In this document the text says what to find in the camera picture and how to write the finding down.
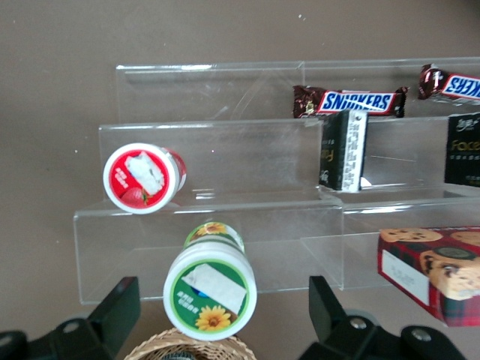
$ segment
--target screw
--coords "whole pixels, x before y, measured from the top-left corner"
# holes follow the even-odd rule
[[[415,339],[419,341],[431,341],[432,337],[423,329],[421,328],[414,328],[412,330],[412,335]]]
[[[4,347],[12,342],[12,337],[10,335],[0,338],[0,347]]]
[[[354,317],[350,320],[350,325],[353,326],[355,329],[362,330],[367,327],[367,323],[360,319],[359,317]]]
[[[64,328],[63,328],[63,332],[64,334],[68,334],[70,332],[74,332],[75,330],[77,330],[78,328],[80,327],[80,324],[76,321],[73,321],[73,322],[69,322]]]

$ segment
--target snickers logo text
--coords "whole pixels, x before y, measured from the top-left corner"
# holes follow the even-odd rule
[[[442,93],[480,100],[480,79],[452,75],[448,78]]]
[[[350,109],[383,114],[389,111],[394,97],[395,94],[386,93],[327,91],[318,109],[321,113]]]

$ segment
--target snickers candy bar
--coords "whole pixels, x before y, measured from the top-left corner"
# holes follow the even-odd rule
[[[370,116],[403,118],[408,88],[395,92],[326,90],[313,86],[293,86],[293,117],[304,118],[339,113],[342,110],[364,110]]]
[[[418,99],[480,105],[480,78],[450,73],[434,64],[426,64],[418,81]]]

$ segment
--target wicker basket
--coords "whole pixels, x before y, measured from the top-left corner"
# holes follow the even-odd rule
[[[176,328],[152,336],[137,346],[124,360],[160,360],[171,353],[185,351],[196,360],[257,360],[254,353],[237,337],[219,341],[200,341]]]

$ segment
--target green label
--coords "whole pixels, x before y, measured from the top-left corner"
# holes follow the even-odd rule
[[[193,287],[192,281],[206,293]],[[246,288],[245,278],[233,266],[220,260],[203,260],[177,276],[170,301],[177,319],[190,330],[222,332],[242,318],[249,299]]]

